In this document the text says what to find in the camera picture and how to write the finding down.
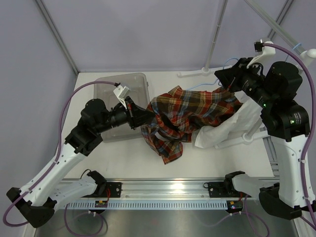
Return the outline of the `light blue wire hanger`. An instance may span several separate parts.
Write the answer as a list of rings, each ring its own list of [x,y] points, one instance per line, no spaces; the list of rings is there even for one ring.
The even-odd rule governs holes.
[[[229,58],[225,61],[225,63],[223,64],[222,66],[222,70],[220,70],[220,73],[218,74],[219,77],[217,77],[217,79],[215,80],[215,82],[212,82],[212,83],[200,83],[198,85],[195,85],[193,87],[190,87],[190,88],[187,88],[187,90],[193,90],[193,89],[196,89],[198,87],[201,87],[201,86],[213,86],[213,85],[218,85],[218,86],[223,86],[224,88],[230,90],[230,84],[229,84],[229,79],[227,79],[227,76],[225,75],[225,70],[229,70],[230,67],[227,66],[228,62],[231,61],[231,60],[236,60],[238,61],[238,58],[236,57],[232,57],[232,58]]]

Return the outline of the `red plaid shirt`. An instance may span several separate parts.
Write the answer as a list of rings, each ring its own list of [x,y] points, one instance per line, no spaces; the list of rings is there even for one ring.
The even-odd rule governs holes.
[[[168,164],[182,156],[183,143],[192,141],[193,132],[204,126],[218,127],[241,106],[235,95],[223,87],[209,92],[176,86],[150,101],[146,109],[155,116],[141,126],[141,133],[149,147]]]

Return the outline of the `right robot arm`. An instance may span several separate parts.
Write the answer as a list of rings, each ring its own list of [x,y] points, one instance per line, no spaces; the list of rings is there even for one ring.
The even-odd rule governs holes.
[[[260,117],[276,152],[279,182],[236,171],[225,176],[223,188],[229,196],[243,193],[256,198],[268,214],[292,220],[316,207],[315,195],[301,177],[301,165],[307,164],[303,149],[311,133],[307,111],[294,100],[303,79],[288,62],[274,62],[266,75],[262,68],[250,58],[241,58],[231,68],[217,70],[215,76],[226,90],[242,91],[261,107]]]

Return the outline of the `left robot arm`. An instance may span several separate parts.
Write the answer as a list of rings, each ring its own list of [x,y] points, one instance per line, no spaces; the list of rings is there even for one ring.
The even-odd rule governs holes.
[[[89,100],[81,117],[55,157],[21,188],[12,187],[7,197],[12,201],[27,223],[39,228],[66,204],[81,197],[101,197],[106,193],[107,180],[97,171],[91,171],[79,180],[58,188],[60,181],[102,143],[101,134],[112,128],[128,124],[136,129],[150,122],[155,114],[137,106],[130,97],[125,105],[118,103],[107,110],[101,99]]]

